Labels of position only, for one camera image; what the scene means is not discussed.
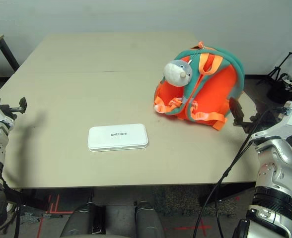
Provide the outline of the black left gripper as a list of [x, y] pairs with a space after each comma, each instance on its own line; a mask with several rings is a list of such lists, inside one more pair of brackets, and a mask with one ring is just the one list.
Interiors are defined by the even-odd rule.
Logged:
[[9, 105], [0, 105], [0, 110], [8, 117], [16, 117], [15, 113], [17, 112], [25, 112], [27, 109], [26, 98], [23, 97], [19, 101], [19, 107], [11, 108]]

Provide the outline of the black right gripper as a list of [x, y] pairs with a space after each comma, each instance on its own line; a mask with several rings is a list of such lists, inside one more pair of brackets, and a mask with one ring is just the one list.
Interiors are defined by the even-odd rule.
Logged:
[[255, 127], [257, 121], [260, 119], [261, 114], [256, 113], [254, 116], [250, 117], [250, 122], [243, 121], [243, 111], [240, 103], [235, 98], [230, 98], [229, 108], [234, 117], [235, 126], [242, 127], [246, 134], [249, 134]]

